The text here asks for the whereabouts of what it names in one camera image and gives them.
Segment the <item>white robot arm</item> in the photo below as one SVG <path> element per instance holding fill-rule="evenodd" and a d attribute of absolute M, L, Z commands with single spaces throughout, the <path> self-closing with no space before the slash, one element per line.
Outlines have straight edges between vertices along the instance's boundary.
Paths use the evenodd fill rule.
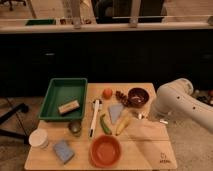
<path fill-rule="evenodd" d="M 193 90 L 193 84 L 186 78 L 161 85 L 151 103 L 150 114 L 156 116 L 179 112 L 213 134 L 213 107 L 193 98 Z"/>

